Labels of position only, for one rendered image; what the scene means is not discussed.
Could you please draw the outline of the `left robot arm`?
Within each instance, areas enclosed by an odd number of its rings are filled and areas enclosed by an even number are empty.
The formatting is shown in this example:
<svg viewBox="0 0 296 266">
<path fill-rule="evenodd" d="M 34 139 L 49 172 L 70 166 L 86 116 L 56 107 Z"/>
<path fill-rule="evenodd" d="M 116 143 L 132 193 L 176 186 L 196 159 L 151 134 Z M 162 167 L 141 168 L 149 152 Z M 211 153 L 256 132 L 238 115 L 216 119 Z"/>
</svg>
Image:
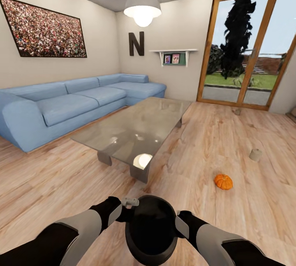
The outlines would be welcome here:
<svg viewBox="0 0 296 266">
<path fill-rule="evenodd" d="M 109 196 L 75 216 L 47 226 L 34 240 L 0 255 L 0 266 L 77 266 L 99 234 L 115 221 L 132 223 L 139 200 Z"/>
</svg>

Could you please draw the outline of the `cauldron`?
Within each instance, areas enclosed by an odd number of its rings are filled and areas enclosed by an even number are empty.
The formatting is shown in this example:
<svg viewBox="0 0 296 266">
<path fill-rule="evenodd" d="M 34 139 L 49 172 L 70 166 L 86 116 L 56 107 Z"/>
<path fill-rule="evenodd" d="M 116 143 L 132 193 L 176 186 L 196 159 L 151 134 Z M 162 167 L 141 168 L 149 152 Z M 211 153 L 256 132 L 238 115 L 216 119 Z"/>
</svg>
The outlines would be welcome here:
<svg viewBox="0 0 296 266">
<path fill-rule="evenodd" d="M 134 219 L 125 224 L 125 237 L 134 258 L 145 266 L 159 266 L 173 254 L 178 241 L 169 235 L 169 223 L 176 213 L 171 204 L 153 195 L 138 198 L 139 206 L 132 205 Z"/>
</svg>

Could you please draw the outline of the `pumpkin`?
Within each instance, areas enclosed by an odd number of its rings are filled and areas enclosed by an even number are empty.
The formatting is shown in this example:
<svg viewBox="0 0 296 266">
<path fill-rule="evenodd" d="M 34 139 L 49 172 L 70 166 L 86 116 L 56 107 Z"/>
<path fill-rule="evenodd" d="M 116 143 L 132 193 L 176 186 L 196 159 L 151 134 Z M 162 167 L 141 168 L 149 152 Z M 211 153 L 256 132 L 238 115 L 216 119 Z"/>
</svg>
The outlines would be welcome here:
<svg viewBox="0 0 296 266">
<path fill-rule="evenodd" d="M 225 174 L 219 174 L 215 177 L 214 180 L 217 187 L 219 187 L 222 190 L 229 190 L 232 188 L 232 179 L 229 176 L 226 176 Z"/>
</svg>

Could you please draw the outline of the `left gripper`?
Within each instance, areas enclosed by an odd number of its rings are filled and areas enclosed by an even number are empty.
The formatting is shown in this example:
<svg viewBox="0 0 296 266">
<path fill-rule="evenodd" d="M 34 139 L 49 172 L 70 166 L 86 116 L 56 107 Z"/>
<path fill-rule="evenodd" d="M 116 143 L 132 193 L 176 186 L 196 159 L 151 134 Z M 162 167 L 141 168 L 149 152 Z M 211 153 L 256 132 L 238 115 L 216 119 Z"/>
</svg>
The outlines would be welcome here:
<svg viewBox="0 0 296 266">
<path fill-rule="evenodd" d="M 134 219 L 134 210 L 127 209 L 124 206 L 123 206 L 123 208 L 124 208 L 124 215 L 122 216 L 122 218 L 120 220 L 118 220 L 118 222 L 132 223 L 133 219 Z"/>
</svg>

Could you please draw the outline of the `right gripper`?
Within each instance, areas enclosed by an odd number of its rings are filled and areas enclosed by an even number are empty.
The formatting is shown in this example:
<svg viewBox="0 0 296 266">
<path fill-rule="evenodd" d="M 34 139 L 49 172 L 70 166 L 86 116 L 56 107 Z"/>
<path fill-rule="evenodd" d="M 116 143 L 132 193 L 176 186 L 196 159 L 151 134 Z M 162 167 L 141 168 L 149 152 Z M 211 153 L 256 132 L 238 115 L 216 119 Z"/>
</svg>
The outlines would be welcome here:
<svg viewBox="0 0 296 266">
<path fill-rule="evenodd" d="M 179 231 L 176 229 L 175 222 L 169 223 L 169 235 L 172 237 L 179 237 L 179 238 L 185 238 L 183 235 L 179 233 Z"/>
</svg>

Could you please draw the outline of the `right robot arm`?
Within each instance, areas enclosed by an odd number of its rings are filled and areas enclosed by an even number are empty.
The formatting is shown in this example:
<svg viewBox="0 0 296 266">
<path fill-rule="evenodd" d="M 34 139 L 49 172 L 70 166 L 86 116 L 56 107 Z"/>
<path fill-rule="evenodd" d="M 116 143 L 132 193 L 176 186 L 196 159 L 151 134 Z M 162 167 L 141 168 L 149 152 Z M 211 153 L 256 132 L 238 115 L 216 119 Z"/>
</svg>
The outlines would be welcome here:
<svg viewBox="0 0 296 266">
<path fill-rule="evenodd" d="M 178 210 L 169 223 L 169 235 L 186 238 L 209 266 L 286 266 L 267 258 L 250 240 L 221 230 L 193 215 Z"/>
</svg>

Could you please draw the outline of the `pillar candle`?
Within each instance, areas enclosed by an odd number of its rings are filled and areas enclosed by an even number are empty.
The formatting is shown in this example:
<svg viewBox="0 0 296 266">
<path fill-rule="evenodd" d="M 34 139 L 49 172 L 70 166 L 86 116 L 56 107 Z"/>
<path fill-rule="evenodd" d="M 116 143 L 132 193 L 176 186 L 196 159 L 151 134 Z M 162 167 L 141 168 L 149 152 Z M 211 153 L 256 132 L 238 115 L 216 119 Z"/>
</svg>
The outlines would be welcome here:
<svg viewBox="0 0 296 266">
<path fill-rule="evenodd" d="M 262 151 L 259 149 L 252 149 L 249 158 L 254 161 L 259 161 L 262 156 Z"/>
<path fill-rule="evenodd" d="M 241 110 L 240 109 L 236 109 L 235 115 L 239 116 L 241 114 Z"/>
</svg>

